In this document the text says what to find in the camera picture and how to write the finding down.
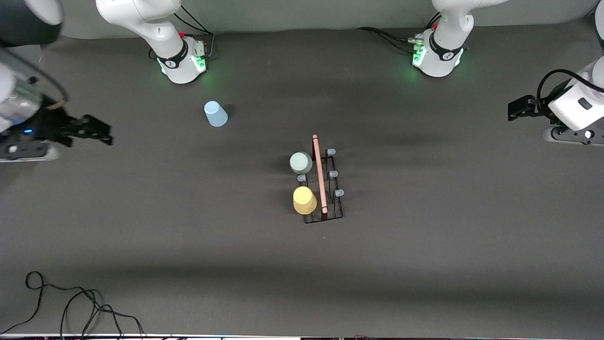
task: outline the black cable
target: black cable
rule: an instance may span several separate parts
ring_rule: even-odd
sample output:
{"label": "black cable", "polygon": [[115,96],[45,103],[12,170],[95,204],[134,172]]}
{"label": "black cable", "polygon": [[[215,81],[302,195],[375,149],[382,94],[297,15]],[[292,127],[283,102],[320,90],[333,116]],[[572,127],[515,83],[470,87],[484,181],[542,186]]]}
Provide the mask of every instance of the black cable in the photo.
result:
{"label": "black cable", "polygon": [[[31,279],[32,275],[34,275],[34,274],[37,275],[40,278],[40,286],[39,287],[32,287],[31,284],[30,284],[30,279]],[[44,289],[46,287],[52,287],[52,288],[55,288],[57,290],[62,290],[64,292],[69,291],[69,290],[74,290],[74,289],[78,289],[79,290],[79,292],[77,292],[74,296],[72,296],[69,299],[69,301],[67,302],[67,305],[63,309],[63,314],[62,314],[62,317],[61,317],[61,323],[60,323],[60,327],[59,327],[59,332],[60,332],[60,337],[61,338],[63,338],[63,324],[65,323],[65,318],[67,316],[67,311],[69,310],[69,306],[73,302],[73,300],[76,297],[80,296],[80,295],[86,296],[87,299],[89,299],[90,302],[92,302],[92,312],[90,314],[90,317],[88,318],[88,321],[86,322],[86,325],[84,326],[84,328],[82,330],[82,339],[84,338],[84,335],[86,334],[86,331],[88,330],[88,328],[92,324],[94,318],[97,317],[100,313],[108,313],[108,314],[112,315],[114,323],[115,323],[115,328],[117,328],[120,336],[123,336],[124,333],[122,332],[120,324],[117,321],[117,317],[118,316],[120,316],[122,318],[131,318],[131,319],[133,319],[136,322],[136,324],[137,324],[138,332],[141,335],[141,338],[143,336],[143,333],[145,333],[144,330],[143,330],[143,327],[142,327],[141,323],[139,322],[139,320],[136,317],[134,317],[132,315],[118,313],[118,312],[114,311],[113,308],[109,304],[103,304],[103,305],[99,304],[98,301],[97,301],[97,295],[96,295],[96,293],[99,294],[99,296],[100,296],[101,293],[98,290],[96,290],[96,289],[84,289],[84,288],[82,288],[80,286],[75,286],[75,287],[71,287],[71,288],[63,288],[63,287],[55,286],[54,284],[46,283],[44,281],[44,276],[42,276],[42,274],[40,272],[37,272],[37,271],[29,272],[27,274],[27,276],[25,277],[25,286],[28,289],[31,289],[31,290],[40,290],[40,294],[38,294],[37,306],[36,306],[36,309],[35,309],[34,313],[31,315],[31,317],[29,317],[24,322],[20,322],[18,324],[15,324],[15,325],[9,327],[8,329],[6,329],[3,332],[1,332],[0,335],[6,333],[8,331],[10,331],[11,329],[13,329],[13,328],[15,328],[17,326],[20,326],[20,325],[23,325],[23,324],[26,324],[26,323],[30,322],[37,315],[38,311],[40,310],[40,305],[42,303],[42,295],[43,295]]]}
{"label": "black cable", "polygon": [[52,84],[57,90],[59,90],[59,92],[61,93],[61,96],[62,96],[61,101],[65,102],[65,103],[69,102],[69,93],[67,93],[67,90],[55,78],[50,76],[48,73],[42,71],[39,67],[35,66],[31,62],[22,58],[20,55],[12,52],[8,48],[3,48],[3,50],[6,53],[8,53],[10,56],[12,56],[13,58],[17,59],[19,62],[25,64],[27,67],[29,67],[32,70],[36,71],[37,73],[41,74],[42,77],[44,77],[46,80],[48,80],[50,82],[50,84]]}
{"label": "black cable", "polygon": [[413,51],[413,50],[406,50],[406,49],[398,46],[393,41],[391,41],[389,38],[394,39],[395,41],[399,41],[399,42],[403,42],[403,41],[407,42],[406,39],[402,39],[397,36],[393,36],[392,34],[386,32],[386,31],[383,31],[383,30],[380,30],[380,29],[374,28],[374,27],[359,27],[359,28],[357,28],[357,30],[370,31],[370,32],[377,33],[378,36],[380,36],[382,39],[386,40],[387,43],[389,43],[392,47],[396,48],[397,50],[403,51],[405,53],[411,53],[411,54],[415,53],[415,51]]}
{"label": "black cable", "polygon": [[604,88],[601,88],[601,87],[599,87],[597,85],[594,85],[594,84],[590,83],[589,81],[585,80],[583,77],[581,77],[580,75],[576,74],[575,72],[572,72],[572,71],[569,71],[569,70],[565,70],[563,68],[559,68],[557,70],[553,70],[553,71],[549,72],[548,74],[546,74],[545,77],[543,77],[543,79],[541,79],[541,82],[539,83],[539,86],[537,87],[537,109],[539,110],[539,112],[543,112],[542,105],[541,105],[541,90],[543,89],[543,85],[545,84],[545,82],[547,81],[547,79],[549,77],[551,77],[552,74],[556,74],[556,73],[567,74],[567,75],[569,75],[569,76],[577,79],[580,83],[584,84],[588,88],[590,88],[592,90],[596,90],[598,92],[604,93]]}
{"label": "black cable", "polygon": [[392,40],[396,40],[396,41],[403,41],[403,42],[407,42],[407,39],[405,38],[399,38],[395,35],[392,35],[384,30],[380,30],[379,28],[375,28],[375,27],[359,27],[357,28],[357,30],[363,30],[363,31],[370,31],[370,32],[375,32],[377,34],[381,34],[384,36],[387,36],[388,38],[392,39]]}
{"label": "black cable", "polygon": [[201,32],[204,32],[204,33],[206,33],[206,34],[212,34],[212,33],[210,33],[208,30],[203,30],[203,29],[201,29],[201,28],[199,28],[199,27],[195,27],[195,26],[193,26],[193,25],[189,24],[188,22],[184,21],[184,20],[183,20],[181,17],[179,17],[179,16],[178,16],[178,14],[176,14],[176,13],[174,13],[174,16],[176,16],[176,18],[177,18],[178,20],[182,21],[182,23],[183,23],[183,24],[185,24],[185,25],[187,25],[187,26],[189,26],[189,27],[195,28],[196,30],[201,31]]}
{"label": "black cable", "polygon": [[212,33],[212,32],[210,32],[210,31],[208,31],[208,29],[207,29],[207,28],[205,28],[205,27],[204,27],[204,26],[201,24],[201,22],[199,22],[197,19],[195,19],[195,17],[194,17],[194,16],[192,16],[192,15],[191,15],[191,13],[189,13],[189,11],[188,11],[188,10],[187,10],[187,9],[186,9],[186,8],[185,8],[183,5],[181,5],[181,8],[182,8],[182,10],[183,10],[183,11],[185,11],[185,12],[186,12],[186,13],[187,13],[187,14],[188,14],[190,17],[191,17],[191,19],[193,19],[193,21],[197,22],[197,24],[198,24],[198,25],[200,25],[200,26],[201,26],[201,28],[203,28],[203,29],[204,29],[204,31],[206,31],[208,34],[214,35],[214,33]]}
{"label": "black cable", "polygon": [[430,19],[430,21],[428,21],[428,25],[426,25],[426,29],[429,29],[430,26],[434,25],[434,23],[436,22],[436,20],[442,18],[442,15],[440,15],[440,12],[436,13],[432,19]]}

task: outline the drying rack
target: drying rack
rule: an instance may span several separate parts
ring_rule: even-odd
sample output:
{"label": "drying rack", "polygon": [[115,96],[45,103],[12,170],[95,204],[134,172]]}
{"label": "drying rack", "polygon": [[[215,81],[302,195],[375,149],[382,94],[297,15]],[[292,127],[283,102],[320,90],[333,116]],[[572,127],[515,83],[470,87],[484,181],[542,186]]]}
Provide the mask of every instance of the drying rack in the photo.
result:
{"label": "drying rack", "polygon": [[303,215],[304,223],[306,224],[337,220],[344,217],[342,197],[337,197],[335,194],[335,191],[339,190],[338,176],[329,177],[330,171],[337,171],[335,159],[332,155],[327,155],[327,149],[324,151],[325,156],[321,156],[317,135],[312,136],[312,141],[312,162],[313,168],[316,168],[316,177],[311,178],[310,175],[313,173],[311,169],[306,174],[305,181],[299,183],[309,188],[312,184],[318,185],[320,200],[317,201],[317,209],[315,211],[311,214]]}

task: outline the green led light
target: green led light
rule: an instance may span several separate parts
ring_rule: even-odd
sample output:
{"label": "green led light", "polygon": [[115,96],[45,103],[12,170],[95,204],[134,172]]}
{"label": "green led light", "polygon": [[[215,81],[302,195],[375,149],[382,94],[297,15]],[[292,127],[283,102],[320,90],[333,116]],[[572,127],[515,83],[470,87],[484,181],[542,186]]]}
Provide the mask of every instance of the green led light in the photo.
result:
{"label": "green led light", "polygon": [[195,68],[197,68],[198,72],[205,71],[205,61],[203,57],[191,56],[191,60],[195,64]]}
{"label": "green led light", "polygon": [[413,65],[420,66],[423,58],[426,56],[426,47],[422,46],[419,51],[416,52],[416,56],[413,58]]}
{"label": "green led light", "polygon": [[459,51],[459,57],[457,57],[457,61],[455,62],[455,66],[459,65],[459,62],[461,61],[461,55],[463,54],[463,48],[461,49],[461,51]]}
{"label": "green led light", "polygon": [[159,67],[161,67],[161,72],[165,74],[164,66],[162,65],[161,61],[159,61],[159,58],[157,58],[157,63],[159,64]]}

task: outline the tangled black cable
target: tangled black cable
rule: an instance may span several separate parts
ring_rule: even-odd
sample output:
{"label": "tangled black cable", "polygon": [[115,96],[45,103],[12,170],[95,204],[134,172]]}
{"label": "tangled black cable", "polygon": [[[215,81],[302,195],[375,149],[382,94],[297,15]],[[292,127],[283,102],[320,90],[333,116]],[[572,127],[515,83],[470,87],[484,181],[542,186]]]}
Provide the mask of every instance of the tangled black cable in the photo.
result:
{"label": "tangled black cable", "polygon": [[[37,275],[40,278],[40,286],[39,287],[33,287],[30,284],[30,278],[32,277],[32,275]],[[117,317],[118,316],[120,316],[122,318],[133,319],[137,323],[138,333],[141,335],[141,338],[143,337],[143,334],[145,333],[144,330],[143,330],[143,327],[142,327],[141,323],[139,322],[139,320],[136,317],[134,317],[132,315],[118,313],[118,312],[114,311],[113,308],[109,304],[103,304],[103,305],[101,305],[97,301],[97,295],[96,295],[96,294],[101,295],[101,293],[98,290],[96,290],[96,289],[84,289],[84,288],[82,288],[80,286],[75,286],[75,287],[71,287],[71,288],[63,288],[63,287],[55,286],[54,284],[46,283],[44,281],[44,276],[42,276],[42,274],[40,272],[37,272],[37,271],[29,272],[27,274],[27,276],[25,277],[25,286],[28,289],[31,289],[31,290],[40,290],[40,294],[38,294],[38,301],[37,301],[36,310],[30,316],[29,319],[25,320],[24,322],[20,322],[18,324],[12,325],[11,327],[9,327],[6,330],[4,330],[3,332],[1,332],[0,335],[6,333],[8,331],[10,331],[11,329],[13,329],[13,328],[15,328],[17,326],[24,325],[24,324],[30,322],[36,316],[36,314],[40,310],[40,305],[42,303],[42,295],[44,294],[44,288],[46,288],[46,287],[52,287],[52,288],[55,288],[57,290],[62,290],[64,292],[69,291],[69,290],[74,290],[74,289],[78,289],[79,290],[79,292],[77,292],[74,296],[71,297],[71,299],[69,299],[69,301],[67,302],[67,305],[63,309],[63,314],[61,316],[61,324],[60,324],[60,327],[59,327],[59,335],[60,335],[61,339],[63,339],[63,324],[65,323],[65,318],[67,316],[67,311],[69,310],[69,305],[75,300],[76,297],[78,297],[80,295],[86,296],[92,302],[92,312],[90,314],[90,317],[88,318],[88,321],[86,322],[86,325],[82,329],[82,339],[84,339],[84,335],[86,334],[86,331],[88,331],[88,328],[92,324],[94,318],[96,318],[97,315],[99,315],[100,313],[111,314],[111,316],[113,317],[114,323],[115,323],[115,328],[118,330],[118,333],[120,334],[120,336],[123,336],[124,332],[121,331],[120,323],[117,321]]]}

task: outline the black wire rack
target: black wire rack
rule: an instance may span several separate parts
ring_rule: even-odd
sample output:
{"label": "black wire rack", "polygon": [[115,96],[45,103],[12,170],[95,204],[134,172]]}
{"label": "black wire rack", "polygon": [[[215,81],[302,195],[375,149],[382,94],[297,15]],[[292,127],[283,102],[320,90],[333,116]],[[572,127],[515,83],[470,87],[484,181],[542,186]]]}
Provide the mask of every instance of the black wire rack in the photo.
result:
{"label": "black wire rack", "polygon": [[[339,218],[344,217],[344,209],[342,208],[342,197],[336,197],[336,190],[339,190],[339,182],[338,182],[338,177],[336,176],[334,178],[330,178],[329,177],[329,172],[330,171],[337,171],[336,169],[336,162],[335,159],[333,158],[333,156],[329,156],[327,155],[327,150],[325,150],[324,153],[325,156],[321,157],[321,164],[323,165],[323,169],[324,169],[324,174],[323,174],[323,179],[325,181],[325,189],[327,191],[327,195],[326,195],[326,200],[327,200],[327,213],[324,214],[323,210],[321,209],[321,202],[320,199],[318,199],[318,204],[316,206],[316,209],[308,215],[303,215],[304,218],[304,223],[309,224],[309,223],[318,223],[318,222],[325,222],[325,221],[332,221],[332,220],[337,220]],[[316,168],[316,156],[315,156],[315,149],[313,148],[313,152],[312,152],[312,162],[314,164],[313,168]],[[318,178],[318,173],[316,171],[313,171],[312,169],[306,174],[306,180],[305,181],[301,181],[299,182],[300,185],[302,186],[307,186],[309,188],[311,188],[311,186],[316,186],[317,188],[319,188],[319,178]]]}

